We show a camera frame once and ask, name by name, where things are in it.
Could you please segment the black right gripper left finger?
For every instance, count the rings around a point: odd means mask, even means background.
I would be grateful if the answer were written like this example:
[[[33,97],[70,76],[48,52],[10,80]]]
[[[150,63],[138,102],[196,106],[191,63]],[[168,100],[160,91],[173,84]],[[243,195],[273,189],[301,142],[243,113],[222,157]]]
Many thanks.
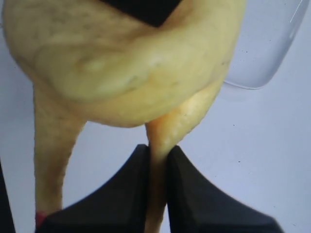
[[[149,186],[149,148],[137,145],[120,170],[79,202],[46,217],[42,233],[142,233]]]

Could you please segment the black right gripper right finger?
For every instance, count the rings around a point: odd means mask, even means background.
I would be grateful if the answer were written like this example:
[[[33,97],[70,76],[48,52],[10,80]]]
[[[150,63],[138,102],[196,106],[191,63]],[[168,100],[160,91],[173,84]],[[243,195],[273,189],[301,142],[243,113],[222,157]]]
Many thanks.
[[[167,158],[167,204],[172,233],[277,233],[279,224],[207,180],[179,146]]]

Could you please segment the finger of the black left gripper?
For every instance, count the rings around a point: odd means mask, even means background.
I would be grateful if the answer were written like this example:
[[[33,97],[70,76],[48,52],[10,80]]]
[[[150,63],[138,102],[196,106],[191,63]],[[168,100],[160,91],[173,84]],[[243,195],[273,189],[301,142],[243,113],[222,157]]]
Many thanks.
[[[103,0],[110,6],[153,27],[160,27],[181,0]]]

